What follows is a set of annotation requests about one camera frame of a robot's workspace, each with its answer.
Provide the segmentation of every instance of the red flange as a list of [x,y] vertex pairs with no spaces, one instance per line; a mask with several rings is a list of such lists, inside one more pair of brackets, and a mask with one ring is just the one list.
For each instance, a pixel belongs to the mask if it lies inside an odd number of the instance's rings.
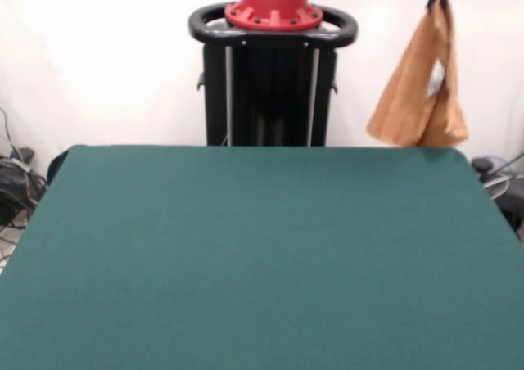
[[241,0],[227,6],[225,16],[243,29],[291,32],[320,25],[323,12],[308,0]]

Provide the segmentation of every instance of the black cable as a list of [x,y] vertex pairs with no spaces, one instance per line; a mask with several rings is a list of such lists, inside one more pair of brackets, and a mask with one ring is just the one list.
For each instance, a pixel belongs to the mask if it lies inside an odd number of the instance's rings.
[[34,210],[34,206],[28,206],[23,201],[21,201],[19,198],[17,198],[15,195],[13,195],[12,192],[9,192],[5,188],[0,188],[0,193],[5,194],[6,196],[9,196],[12,201],[14,201],[18,205],[22,206],[22,209],[30,210],[30,211]]
[[11,258],[11,254],[4,255],[2,258],[0,258],[0,264],[1,264],[3,261],[7,261],[9,258]]
[[7,225],[7,227],[10,228],[10,229],[16,229],[18,231],[24,231],[27,228],[27,225],[15,225],[15,224],[13,224],[13,222],[10,222]]
[[41,176],[41,175],[38,175],[36,174],[34,171],[31,171],[31,174],[37,179],[39,180],[40,182],[42,182],[42,185],[44,188],[48,188],[49,187],[49,183],[47,182],[47,180],[45,179],[44,176]]
[[20,155],[18,150],[15,148],[15,145],[13,144],[13,141],[11,139],[11,134],[9,133],[9,124],[7,122],[7,114],[1,107],[0,107],[0,113],[2,113],[3,115],[3,124],[4,124],[4,129],[6,130],[7,141],[9,141],[9,143],[11,144],[11,149],[16,153],[18,157],[20,157],[20,160],[23,160],[23,157]]
[[6,239],[5,237],[0,237],[0,241],[4,241],[8,245],[14,245],[14,246],[16,246],[18,244],[17,241],[10,241],[9,239]]
[[33,175],[31,175],[30,173],[27,174],[27,177],[29,178],[29,181],[31,182],[31,184],[33,185],[34,187],[34,190],[37,192],[37,198],[40,200],[40,198],[42,198],[43,196],[43,188],[41,188],[37,183],[35,183],[35,178]]
[[27,184],[29,181],[29,176],[27,178],[27,181],[25,180],[25,172],[18,173],[20,176],[18,179],[19,182],[15,181],[15,179],[9,175],[0,175],[0,189],[7,190],[9,193],[16,195],[17,193],[20,193],[21,196],[18,196],[18,199],[21,199],[22,202],[19,202],[21,205],[24,203],[26,205],[32,205],[33,202],[31,201],[31,191],[30,188],[28,188]]

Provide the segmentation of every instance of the black robot stand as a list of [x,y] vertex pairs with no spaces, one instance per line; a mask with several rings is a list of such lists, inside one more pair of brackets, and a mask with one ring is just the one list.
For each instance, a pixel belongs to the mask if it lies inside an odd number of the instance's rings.
[[189,19],[191,35],[205,44],[199,87],[206,90],[207,144],[324,146],[335,50],[356,40],[355,19],[320,7],[323,21],[339,30],[246,30],[224,20],[228,4],[204,7]]

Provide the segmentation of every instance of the green felt table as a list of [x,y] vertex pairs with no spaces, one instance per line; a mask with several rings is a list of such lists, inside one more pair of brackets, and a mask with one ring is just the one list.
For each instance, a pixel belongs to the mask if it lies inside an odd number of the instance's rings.
[[524,368],[524,254],[453,150],[76,147],[2,370]]

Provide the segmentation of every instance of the cable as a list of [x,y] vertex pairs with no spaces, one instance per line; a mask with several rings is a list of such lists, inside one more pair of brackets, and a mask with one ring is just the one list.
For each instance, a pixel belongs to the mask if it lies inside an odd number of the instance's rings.
[[503,172],[506,168],[511,167],[513,164],[515,164],[517,161],[519,161],[523,157],[524,157],[524,152],[522,152],[520,155],[515,157],[513,160],[511,160],[508,163],[504,164],[502,167],[500,167],[500,168],[496,169],[495,171],[493,171],[490,174],[490,176],[487,178],[487,180],[490,180],[491,178],[496,176],[496,174],[499,174],[499,173]]
[[[43,177],[36,174],[27,164],[17,159],[0,158],[0,169],[9,169],[11,172],[10,174],[0,176],[0,186],[4,185],[5,189],[11,194],[19,194],[16,198],[19,204],[32,205],[30,209],[38,205],[39,200],[47,190],[47,181]],[[20,177],[25,180],[24,190],[22,190],[20,183],[16,183],[14,180],[15,178],[20,179]]]
[[488,189],[490,187],[496,186],[497,184],[511,182],[512,180],[521,180],[521,179],[524,179],[524,174],[513,175],[513,176],[504,175],[502,177],[499,177],[497,179],[493,179],[489,182],[484,183],[484,188]]
[[518,84],[516,90],[515,90],[515,93],[513,95],[513,99],[511,101],[511,104],[509,105],[509,116],[508,116],[508,126],[507,128],[510,130],[510,131],[507,131],[507,135],[506,135],[506,140],[505,140],[505,143],[504,143],[504,151],[506,154],[508,154],[508,151],[510,150],[510,146],[511,146],[511,140],[514,139],[514,137],[512,137],[512,133],[513,130],[514,130],[514,126],[513,124],[515,123],[521,123],[522,122],[522,117],[521,118],[515,118],[515,113],[517,111],[519,112],[522,112],[522,92],[524,92],[524,80],[521,80],[520,83]]
[[2,258],[0,258],[0,264],[4,261],[7,261],[11,256],[12,256],[12,253],[8,255],[4,255]]
[[10,241],[9,239],[6,239],[5,237],[0,237],[0,241],[4,241],[8,245],[13,245],[13,246],[16,246],[18,244],[17,241]]
[[500,190],[498,190],[497,192],[493,194],[490,194],[492,200],[497,200],[498,198],[503,196],[508,191],[509,186],[511,186],[511,182],[513,180],[522,180],[522,179],[524,179],[524,174],[513,175],[513,176],[508,176],[508,175],[503,174],[501,177],[494,179],[488,183],[485,183],[484,188],[487,190],[489,188],[492,188],[493,186],[497,186],[503,183],[504,184],[503,188],[501,188]]
[[6,196],[9,196],[15,203],[22,206],[22,209],[34,211],[34,206],[28,206],[23,201],[21,201],[20,198],[18,198],[13,193],[6,190],[5,188],[0,188],[0,193],[5,194]]
[[15,225],[13,223],[9,223],[6,227],[10,229],[16,229],[18,231],[24,231],[27,228],[27,225]]
[[9,141],[9,144],[11,145],[12,150],[15,151],[15,153],[18,155],[20,160],[23,160],[24,158],[22,157],[22,154],[13,144],[13,140],[11,139],[11,134],[9,133],[9,124],[7,122],[7,114],[1,107],[0,107],[0,113],[2,113],[3,115],[3,124],[4,124],[4,129],[6,130],[7,141]]

